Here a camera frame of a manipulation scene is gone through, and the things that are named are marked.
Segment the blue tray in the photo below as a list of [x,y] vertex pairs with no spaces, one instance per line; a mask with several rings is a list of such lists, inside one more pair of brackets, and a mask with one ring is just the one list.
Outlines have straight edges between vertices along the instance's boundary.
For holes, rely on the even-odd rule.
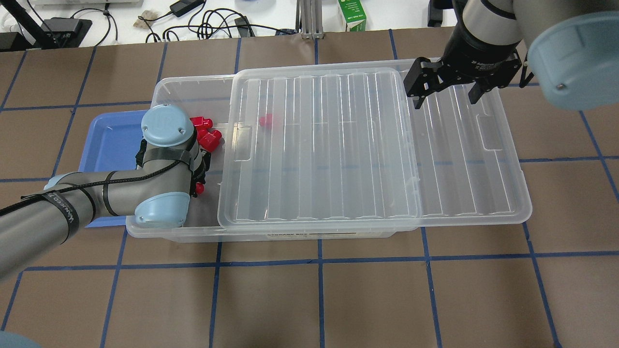
[[[141,122],[146,110],[104,113],[88,130],[79,164],[80,172],[109,172],[136,168],[142,140]],[[124,225],[124,216],[100,217],[87,227]]]

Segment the red object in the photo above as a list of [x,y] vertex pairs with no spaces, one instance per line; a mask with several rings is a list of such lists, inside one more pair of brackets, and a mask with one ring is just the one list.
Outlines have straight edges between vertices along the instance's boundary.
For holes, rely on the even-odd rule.
[[204,192],[204,185],[200,183],[196,183],[196,193],[202,194]]
[[222,133],[218,130],[209,132],[209,129],[213,128],[213,120],[198,116],[192,117],[191,123],[196,127],[197,143],[206,151],[213,152],[219,146],[219,140],[222,138]]
[[266,116],[260,117],[258,119],[258,123],[260,124],[260,127],[270,128],[271,125],[273,124],[273,114],[268,113]]
[[210,128],[213,128],[213,120],[210,118],[204,118],[202,116],[190,118],[191,123],[196,127],[197,138],[200,139],[209,132]]
[[206,132],[206,134],[197,140],[198,144],[208,152],[213,152],[217,146],[219,146],[219,139],[222,138],[222,133],[218,130],[214,130],[212,133]]

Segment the plastic bin lid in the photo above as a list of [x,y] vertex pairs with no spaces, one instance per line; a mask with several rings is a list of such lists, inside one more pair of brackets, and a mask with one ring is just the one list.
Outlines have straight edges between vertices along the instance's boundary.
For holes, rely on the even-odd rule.
[[409,105],[390,67],[278,67],[233,80],[218,220],[229,231],[412,230]]

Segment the green and white box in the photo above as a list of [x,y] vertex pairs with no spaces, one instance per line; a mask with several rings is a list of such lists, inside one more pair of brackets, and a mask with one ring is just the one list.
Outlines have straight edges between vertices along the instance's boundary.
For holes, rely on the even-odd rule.
[[347,32],[364,32],[368,21],[361,0],[339,0],[342,24]]

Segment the table surface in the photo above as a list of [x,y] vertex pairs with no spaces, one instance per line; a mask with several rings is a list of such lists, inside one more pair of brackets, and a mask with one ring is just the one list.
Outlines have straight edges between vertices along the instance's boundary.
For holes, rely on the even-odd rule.
[[[90,122],[148,108],[163,77],[440,56],[450,31],[1,53],[0,206],[77,170]],[[88,229],[0,284],[1,329],[43,347],[615,347],[617,106],[559,110],[536,85],[501,98],[524,224],[219,244]]]

